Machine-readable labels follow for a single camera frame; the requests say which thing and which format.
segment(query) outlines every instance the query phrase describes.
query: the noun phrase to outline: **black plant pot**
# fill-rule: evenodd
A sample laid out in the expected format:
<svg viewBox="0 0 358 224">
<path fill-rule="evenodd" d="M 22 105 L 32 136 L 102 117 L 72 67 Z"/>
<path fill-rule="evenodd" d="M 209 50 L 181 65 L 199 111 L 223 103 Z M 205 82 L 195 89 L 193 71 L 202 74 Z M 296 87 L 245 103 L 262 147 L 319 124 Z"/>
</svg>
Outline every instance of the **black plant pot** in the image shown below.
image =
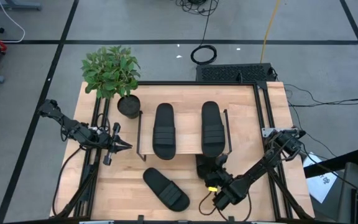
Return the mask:
<svg viewBox="0 0 358 224">
<path fill-rule="evenodd" d="M 121 97 L 118 101 L 117 108 L 123 115 L 130 119 L 135 119 L 139 116 L 140 100 L 134 95 Z"/>
</svg>

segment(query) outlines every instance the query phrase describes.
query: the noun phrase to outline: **green leaves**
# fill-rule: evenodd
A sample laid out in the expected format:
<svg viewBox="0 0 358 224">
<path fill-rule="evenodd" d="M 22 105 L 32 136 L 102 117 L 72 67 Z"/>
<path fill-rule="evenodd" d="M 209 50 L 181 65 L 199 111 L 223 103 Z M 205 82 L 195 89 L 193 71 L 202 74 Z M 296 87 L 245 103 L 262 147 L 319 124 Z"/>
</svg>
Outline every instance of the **green leaves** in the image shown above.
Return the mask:
<svg viewBox="0 0 358 224">
<path fill-rule="evenodd" d="M 96 52 L 86 54 L 82 65 L 82 76 L 88 83 L 85 92 L 96 90 L 98 98 L 112 98 L 116 93 L 130 95 L 138 86 L 136 79 L 140 74 L 135 65 L 140 67 L 137 59 L 131 56 L 130 48 L 103 46 Z"/>
</svg>

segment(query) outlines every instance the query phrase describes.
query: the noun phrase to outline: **white cable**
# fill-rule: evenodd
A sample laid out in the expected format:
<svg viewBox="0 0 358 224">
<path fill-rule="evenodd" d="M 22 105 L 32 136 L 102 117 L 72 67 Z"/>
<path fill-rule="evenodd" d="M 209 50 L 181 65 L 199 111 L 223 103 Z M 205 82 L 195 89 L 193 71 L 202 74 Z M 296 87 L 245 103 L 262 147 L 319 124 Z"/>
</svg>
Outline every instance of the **white cable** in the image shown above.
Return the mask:
<svg viewBox="0 0 358 224">
<path fill-rule="evenodd" d="M 22 42 L 22 40 L 23 40 L 24 37 L 25 37 L 25 30 L 23 29 L 23 27 L 21 27 L 17 22 L 15 22 L 15 21 L 6 13 L 6 11 L 5 11 L 5 9 L 4 9 L 4 6 L 3 6 L 2 3 L 1 3 L 1 0 L 0 0 L 0 6 L 1 6 L 2 10 L 4 11 L 5 15 L 6 15 L 13 23 L 15 23 L 21 30 L 23 30 L 23 36 L 22 36 L 22 38 L 21 38 L 20 40 L 1 41 L 1 42 L 2 42 L 2 43 L 20 43 L 20 42 Z"/>
</svg>

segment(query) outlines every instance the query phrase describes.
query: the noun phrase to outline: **wooden tabletop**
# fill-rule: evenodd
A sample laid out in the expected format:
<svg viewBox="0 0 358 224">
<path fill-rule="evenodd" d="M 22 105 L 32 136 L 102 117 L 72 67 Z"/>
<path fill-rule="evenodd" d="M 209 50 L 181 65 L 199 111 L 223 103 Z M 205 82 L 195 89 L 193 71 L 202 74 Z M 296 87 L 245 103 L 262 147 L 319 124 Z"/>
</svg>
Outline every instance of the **wooden tabletop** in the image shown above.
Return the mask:
<svg viewBox="0 0 358 224">
<path fill-rule="evenodd" d="M 90 123 L 96 94 L 94 92 L 85 94 L 85 86 L 86 84 L 83 83 L 74 119 Z M 268 92 L 276 127 L 292 127 L 283 83 L 268 83 Z M 227 160 L 226 168 L 233 175 L 246 172 L 264 154 L 254 91 L 251 86 L 141 85 L 133 91 L 133 94 L 139 97 L 141 110 L 145 114 L 155 113 L 160 103 L 171 103 L 175 110 L 175 116 L 186 113 L 201 114 L 202 104 L 206 101 L 215 101 L 221 112 L 227 109 L 232 153 Z M 260 95 L 265 124 L 268 126 L 269 122 L 267 121 L 262 91 L 260 91 Z M 119 97 L 116 96 L 111 100 L 108 118 L 112 124 L 114 122 L 120 123 L 121 139 L 133 144 L 134 148 L 113 155 L 111 166 L 101 163 L 91 218 L 95 220 L 136 220 L 138 215 L 144 215 L 145 220 L 221 221 L 222 218 L 218 212 L 204 216 L 198 211 L 198 205 L 208 191 L 204 182 L 197 176 L 195 155 L 178 154 L 170 161 L 163 161 L 157 156 L 149 154 L 147 161 L 143 162 L 136 154 L 138 119 L 127 119 L 120 114 L 117 110 L 118 99 Z M 178 124 L 175 122 L 176 125 L 194 126 L 190 123 Z M 64 161 L 77 148 L 78 143 L 70 140 L 67 144 Z M 78 188 L 84 154 L 85 152 L 77 154 L 63 171 L 56 199 L 58 211 L 66 205 Z M 305 211 L 314 216 L 300 157 L 298 156 L 291 162 L 285 162 L 283 166 L 288 189 Z M 185 211 L 170 211 L 148 188 L 142 179 L 142 174 L 148 167 L 158 169 L 189 196 L 190 206 Z M 278 188 L 277 193 L 280 211 L 282 216 L 285 217 L 282 195 Z M 249 220 L 274 220 L 267 175 L 264 175 L 252 185 L 250 197 L 252 199 L 252 212 Z M 205 200 L 201 209 L 205 213 L 213 209 L 212 196 Z M 246 198 L 237 205 L 227 206 L 223 214 L 226 217 L 234 216 L 236 220 L 242 220 L 246 217 L 248 210 L 249 202 Z"/>
</svg>

